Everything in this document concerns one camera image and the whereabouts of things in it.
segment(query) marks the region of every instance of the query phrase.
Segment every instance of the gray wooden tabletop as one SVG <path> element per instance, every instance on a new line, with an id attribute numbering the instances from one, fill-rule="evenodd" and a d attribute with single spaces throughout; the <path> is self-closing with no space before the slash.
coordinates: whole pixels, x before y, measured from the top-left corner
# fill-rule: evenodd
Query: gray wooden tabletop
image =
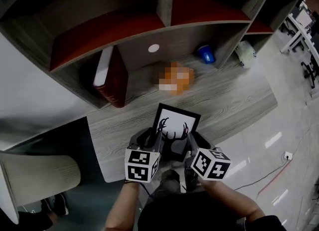
<path id="1" fill-rule="evenodd" d="M 89 129 L 106 182 L 125 178 L 124 155 L 130 138 L 151 127 L 158 104 L 164 103 L 201 115 L 197 131 L 217 144 L 250 126 L 278 104 L 260 69 L 243 69 L 236 55 L 216 69 L 198 57 L 175 59 L 193 68 L 195 84 L 182 96 L 171 96 L 152 85 L 153 67 L 130 74 L 126 106 L 108 104 L 89 113 Z"/>

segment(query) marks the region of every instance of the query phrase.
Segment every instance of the blue cup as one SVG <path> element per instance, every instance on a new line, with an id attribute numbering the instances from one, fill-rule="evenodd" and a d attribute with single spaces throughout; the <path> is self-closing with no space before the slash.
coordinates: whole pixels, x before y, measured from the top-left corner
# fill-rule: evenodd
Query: blue cup
<path id="1" fill-rule="evenodd" d="M 203 60 L 205 61 L 206 64 L 210 64 L 215 62 L 215 58 L 213 56 L 213 53 L 210 50 L 209 45 L 204 45 L 202 47 L 200 47 L 197 52 L 199 53 L 199 55 L 201 56 L 201 58 L 203 58 Z"/>

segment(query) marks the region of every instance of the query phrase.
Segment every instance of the red shelf surface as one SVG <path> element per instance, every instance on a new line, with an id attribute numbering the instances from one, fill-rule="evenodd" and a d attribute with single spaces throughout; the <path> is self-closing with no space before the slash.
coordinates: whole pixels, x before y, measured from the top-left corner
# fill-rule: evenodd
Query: red shelf surface
<path id="1" fill-rule="evenodd" d="M 218 0 L 173 0 L 172 26 L 209 21 L 249 21 L 249 17 Z"/>
<path id="2" fill-rule="evenodd" d="M 114 41 L 164 27 L 155 11 L 130 8 L 101 15 L 54 40 L 50 70 Z"/>
<path id="3" fill-rule="evenodd" d="M 269 25 L 263 23 L 262 21 L 255 19 L 251 26 L 249 27 L 247 33 L 273 33 L 273 30 Z"/>

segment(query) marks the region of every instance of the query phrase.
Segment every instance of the red book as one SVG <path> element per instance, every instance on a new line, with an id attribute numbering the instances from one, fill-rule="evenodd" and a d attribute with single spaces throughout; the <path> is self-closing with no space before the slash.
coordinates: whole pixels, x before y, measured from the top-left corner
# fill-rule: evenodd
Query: red book
<path id="1" fill-rule="evenodd" d="M 115 107 L 125 105 L 129 74 L 116 46 L 102 51 L 93 86 Z"/>

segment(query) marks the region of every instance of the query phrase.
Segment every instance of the bookshelf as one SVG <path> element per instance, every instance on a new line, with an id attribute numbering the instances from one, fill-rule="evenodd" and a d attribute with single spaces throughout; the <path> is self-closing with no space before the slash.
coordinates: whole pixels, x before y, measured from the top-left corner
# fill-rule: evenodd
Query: bookshelf
<path id="1" fill-rule="evenodd" d="M 221 68 L 241 40 L 260 49 L 297 0 L 0 0 L 0 31 L 48 76 L 96 108 L 83 83 L 90 63 L 116 45 L 129 72 L 210 43 Z M 155 53 L 148 47 L 159 44 Z"/>

